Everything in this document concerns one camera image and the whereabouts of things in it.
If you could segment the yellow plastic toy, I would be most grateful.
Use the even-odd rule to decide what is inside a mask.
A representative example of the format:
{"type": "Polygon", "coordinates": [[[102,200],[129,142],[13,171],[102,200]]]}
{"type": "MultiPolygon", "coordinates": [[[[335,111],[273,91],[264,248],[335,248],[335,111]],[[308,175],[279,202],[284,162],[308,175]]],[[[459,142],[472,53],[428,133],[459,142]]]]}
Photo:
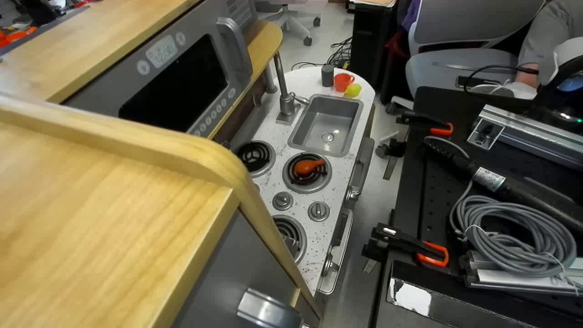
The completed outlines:
{"type": "Polygon", "coordinates": [[[357,98],[361,95],[362,87],[361,84],[350,84],[344,91],[346,98],[357,98]]]}

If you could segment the wooden toy kitchen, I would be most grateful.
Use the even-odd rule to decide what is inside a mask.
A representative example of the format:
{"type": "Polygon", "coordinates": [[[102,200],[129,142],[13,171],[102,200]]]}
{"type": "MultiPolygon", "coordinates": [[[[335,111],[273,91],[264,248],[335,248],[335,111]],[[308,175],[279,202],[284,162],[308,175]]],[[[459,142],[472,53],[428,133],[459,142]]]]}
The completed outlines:
{"type": "Polygon", "coordinates": [[[4,56],[2,328],[229,328],[248,301],[322,322],[229,149],[67,104],[211,2],[104,0],[4,56]]]}

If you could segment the silver toy faucet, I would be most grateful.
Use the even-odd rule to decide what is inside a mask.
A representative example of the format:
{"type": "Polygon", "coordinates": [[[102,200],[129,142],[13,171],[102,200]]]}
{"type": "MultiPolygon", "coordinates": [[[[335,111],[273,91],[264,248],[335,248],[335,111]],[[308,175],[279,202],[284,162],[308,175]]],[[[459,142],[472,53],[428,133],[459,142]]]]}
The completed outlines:
{"type": "Polygon", "coordinates": [[[273,56],[273,67],[275,67],[277,84],[279,84],[279,91],[280,91],[280,95],[279,95],[280,109],[277,115],[277,122],[279,124],[291,124],[301,109],[301,102],[295,96],[295,93],[288,89],[280,55],[273,56]]]}

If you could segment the gray office chair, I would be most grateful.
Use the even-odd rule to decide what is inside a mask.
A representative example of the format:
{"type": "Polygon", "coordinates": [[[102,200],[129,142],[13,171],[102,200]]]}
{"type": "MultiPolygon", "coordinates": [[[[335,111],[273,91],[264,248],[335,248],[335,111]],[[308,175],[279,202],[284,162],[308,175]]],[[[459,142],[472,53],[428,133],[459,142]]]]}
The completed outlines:
{"type": "Polygon", "coordinates": [[[461,91],[468,78],[506,82],[517,56],[497,44],[528,25],[545,0],[419,0],[404,65],[421,87],[461,91]]]}

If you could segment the silver toy sink basin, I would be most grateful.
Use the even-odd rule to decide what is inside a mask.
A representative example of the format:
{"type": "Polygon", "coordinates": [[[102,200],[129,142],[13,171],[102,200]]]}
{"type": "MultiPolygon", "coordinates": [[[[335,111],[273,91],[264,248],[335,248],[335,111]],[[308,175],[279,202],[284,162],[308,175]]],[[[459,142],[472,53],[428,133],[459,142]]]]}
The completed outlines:
{"type": "Polygon", "coordinates": [[[288,144],[304,151],[344,157],[350,149],[359,117],[361,100],[315,95],[310,98],[288,144]]]}

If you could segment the black orange clamp far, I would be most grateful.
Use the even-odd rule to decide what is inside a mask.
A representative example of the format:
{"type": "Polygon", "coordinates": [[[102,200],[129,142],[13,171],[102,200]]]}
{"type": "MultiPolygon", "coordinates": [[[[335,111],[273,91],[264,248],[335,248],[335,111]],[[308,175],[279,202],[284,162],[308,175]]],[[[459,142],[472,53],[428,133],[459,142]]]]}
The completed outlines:
{"type": "Polygon", "coordinates": [[[399,102],[390,102],[388,111],[395,115],[397,124],[421,124],[432,137],[452,137],[454,124],[437,120],[430,115],[415,113],[413,109],[404,107],[399,102]]]}

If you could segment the gray cylinder object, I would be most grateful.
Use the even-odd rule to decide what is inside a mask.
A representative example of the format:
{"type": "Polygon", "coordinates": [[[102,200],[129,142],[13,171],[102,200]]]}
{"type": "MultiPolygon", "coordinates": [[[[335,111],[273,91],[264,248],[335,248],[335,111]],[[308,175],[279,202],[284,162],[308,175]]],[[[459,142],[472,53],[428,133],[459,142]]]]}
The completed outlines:
{"type": "Polygon", "coordinates": [[[326,64],[321,67],[321,82],[324,87],[333,86],[333,65],[326,64]]]}

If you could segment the toy microwave with black window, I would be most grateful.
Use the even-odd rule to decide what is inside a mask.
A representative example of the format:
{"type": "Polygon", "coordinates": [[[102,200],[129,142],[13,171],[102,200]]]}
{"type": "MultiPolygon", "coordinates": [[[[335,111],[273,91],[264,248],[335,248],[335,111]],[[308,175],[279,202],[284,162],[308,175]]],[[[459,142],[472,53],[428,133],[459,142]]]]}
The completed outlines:
{"type": "Polygon", "coordinates": [[[255,22],[253,0],[202,0],[66,106],[208,137],[250,84],[255,22]]]}

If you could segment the seated person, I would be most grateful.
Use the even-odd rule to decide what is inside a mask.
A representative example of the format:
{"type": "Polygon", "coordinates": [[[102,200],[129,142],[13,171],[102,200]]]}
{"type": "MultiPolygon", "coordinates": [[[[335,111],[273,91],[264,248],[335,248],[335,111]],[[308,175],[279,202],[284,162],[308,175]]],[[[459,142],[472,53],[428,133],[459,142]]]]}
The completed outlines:
{"type": "Polygon", "coordinates": [[[541,86],[541,64],[557,45],[577,36],[583,36],[583,0],[548,0],[523,40],[514,78],[506,84],[479,84],[474,93],[534,100],[541,86]]]}

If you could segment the orange toy on burner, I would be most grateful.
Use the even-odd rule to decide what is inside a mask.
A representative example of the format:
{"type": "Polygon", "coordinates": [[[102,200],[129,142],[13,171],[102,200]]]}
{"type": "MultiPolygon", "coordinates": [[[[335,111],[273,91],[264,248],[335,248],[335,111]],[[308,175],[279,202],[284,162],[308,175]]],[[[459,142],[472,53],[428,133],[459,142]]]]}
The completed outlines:
{"type": "Polygon", "coordinates": [[[299,162],[293,166],[293,173],[297,173],[297,175],[310,175],[310,173],[313,173],[315,169],[319,169],[321,166],[324,166],[324,160],[322,160],[322,158],[317,158],[317,160],[299,160],[299,162]]]}

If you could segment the black handheld tool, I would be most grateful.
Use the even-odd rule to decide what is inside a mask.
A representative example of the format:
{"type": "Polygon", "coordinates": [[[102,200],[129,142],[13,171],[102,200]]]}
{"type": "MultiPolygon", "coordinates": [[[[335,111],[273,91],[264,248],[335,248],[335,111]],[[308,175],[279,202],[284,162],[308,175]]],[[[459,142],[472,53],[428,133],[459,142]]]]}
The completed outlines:
{"type": "Polygon", "coordinates": [[[463,177],[477,182],[499,200],[519,202],[557,219],[570,231],[583,233],[583,208],[559,195],[545,191],[534,184],[521,182],[510,175],[497,173],[475,162],[455,142],[441,137],[426,137],[424,147],[430,149],[444,166],[457,169],[463,177]]]}

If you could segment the orange plastic cup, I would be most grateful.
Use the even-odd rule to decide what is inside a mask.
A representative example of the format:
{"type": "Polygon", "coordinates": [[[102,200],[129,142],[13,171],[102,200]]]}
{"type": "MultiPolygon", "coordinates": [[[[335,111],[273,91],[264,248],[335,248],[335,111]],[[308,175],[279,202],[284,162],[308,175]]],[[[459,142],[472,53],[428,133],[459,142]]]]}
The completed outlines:
{"type": "Polygon", "coordinates": [[[333,89],[337,93],[344,93],[353,80],[355,80],[355,76],[350,73],[337,73],[333,76],[333,89]]]}

